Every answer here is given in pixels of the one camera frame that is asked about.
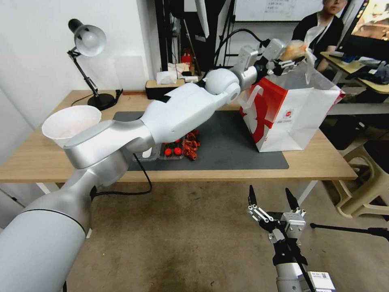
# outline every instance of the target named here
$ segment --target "lamp shade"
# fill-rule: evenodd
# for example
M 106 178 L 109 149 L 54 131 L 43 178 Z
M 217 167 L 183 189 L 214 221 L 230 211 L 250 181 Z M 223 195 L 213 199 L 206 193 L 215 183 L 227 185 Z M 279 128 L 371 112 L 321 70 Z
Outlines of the lamp shade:
M 82 55 L 93 57 L 103 51 L 107 38 L 101 29 L 85 25 L 78 19 L 71 19 L 69 28 L 74 33 L 76 48 Z

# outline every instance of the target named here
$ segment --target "black desk mat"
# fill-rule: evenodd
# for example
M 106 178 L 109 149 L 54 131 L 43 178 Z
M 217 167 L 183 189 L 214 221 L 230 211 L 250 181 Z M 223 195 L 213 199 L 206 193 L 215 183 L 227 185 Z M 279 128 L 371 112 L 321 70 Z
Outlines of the black desk mat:
M 143 112 L 117 112 L 115 120 L 132 121 Z M 200 131 L 198 158 L 143 161 L 146 170 L 255 170 L 288 169 L 282 152 L 259 153 L 238 111 L 216 111 L 197 128 Z M 128 170 L 140 170 L 131 163 Z

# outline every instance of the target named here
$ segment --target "whiteboard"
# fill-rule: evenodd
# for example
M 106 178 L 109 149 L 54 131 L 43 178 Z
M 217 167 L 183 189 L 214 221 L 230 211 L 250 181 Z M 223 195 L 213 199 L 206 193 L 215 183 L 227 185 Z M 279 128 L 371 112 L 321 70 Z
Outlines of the whiteboard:
M 300 21 L 322 9 L 323 0 L 236 0 L 235 21 Z

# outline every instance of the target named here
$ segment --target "monitor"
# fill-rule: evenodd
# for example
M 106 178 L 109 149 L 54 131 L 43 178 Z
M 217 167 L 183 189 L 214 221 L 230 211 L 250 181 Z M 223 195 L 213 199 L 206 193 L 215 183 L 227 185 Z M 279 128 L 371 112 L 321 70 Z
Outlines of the monitor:
M 389 0 L 365 0 L 338 50 L 389 61 Z

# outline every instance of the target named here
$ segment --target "concrete floor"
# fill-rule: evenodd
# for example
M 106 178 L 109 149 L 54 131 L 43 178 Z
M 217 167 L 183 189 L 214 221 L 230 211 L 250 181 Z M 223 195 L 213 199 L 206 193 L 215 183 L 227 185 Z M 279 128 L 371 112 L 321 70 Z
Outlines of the concrete floor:
M 292 181 L 253 184 L 258 204 L 287 211 Z M 154 183 L 151 194 L 94 200 L 94 230 L 68 277 L 68 291 L 276 291 L 274 250 L 246 213 L 247 182 Z M 308 223 L 387 227 L 382 217 L 347 219 L 319 182 L 302 207 Z M 116 184 L 135 191 L 146 184 Z M 388 291 L 388 242 L 364 234 L 307 227 L 301 237 L 309 270 L 328 271 L 338 291 Z

